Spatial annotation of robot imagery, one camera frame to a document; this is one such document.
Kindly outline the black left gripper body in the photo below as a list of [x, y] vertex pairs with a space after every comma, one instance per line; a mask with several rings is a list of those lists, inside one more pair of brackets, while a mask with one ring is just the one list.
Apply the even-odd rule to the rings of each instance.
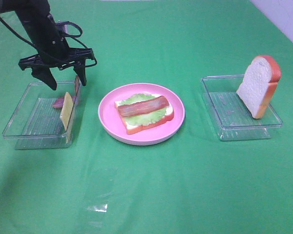
[[20, 59], [22, 70], [34, 67], [63, 70], [76, 65], [87, 68], [97, 64], [93, 50], [78, 40], [83, 34], [79, 25], [68, 21], [68, 34], [62, 34], [50, 13], [42, 15], [37, 10], [25, 9], [17, 10], [16, 14], [30, 38], [27, 43], [38, 52]]

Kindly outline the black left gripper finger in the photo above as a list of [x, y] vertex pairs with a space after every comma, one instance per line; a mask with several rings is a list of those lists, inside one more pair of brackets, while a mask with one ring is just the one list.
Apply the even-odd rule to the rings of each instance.
[[82, 86], [86, 86], [87, 79], [86, 79], [86, 74], [85, 74], [85, 66], [76, 65], [76, 66], [74, 66], [73, 70], [75, 71], [75, 73], [79, 77], [79, 80], [80, 80]]
[[52, 90], [57, 89], [57, 83], [49, 68], [34, 67], [32, 68], [32, 76], [45, 83]]

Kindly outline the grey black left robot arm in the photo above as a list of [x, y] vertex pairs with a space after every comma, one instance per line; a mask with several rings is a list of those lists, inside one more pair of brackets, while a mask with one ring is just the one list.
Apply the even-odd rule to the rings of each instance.
[[29, 39], [20, 36], [1, 17], [0, 22], [37, 51], [35, 55], [20, 59], [19, 67], [22, 70], [30, 68], [32, 76], [52, 90], [57, 89], [57, 83], [50, 69], [73, 67], [82, 86], [86, 86], [85, 70], [89, 67], [86, 60], [96, 61], [94, 52], [86, 45], [72, 48], [66, 41], [66, 38], [77, 40], [83, 33], [81, 27], [69, 21], [56, 22], [46, 0], [0, 0], [0, 14], [12, 11], [16, 13]]

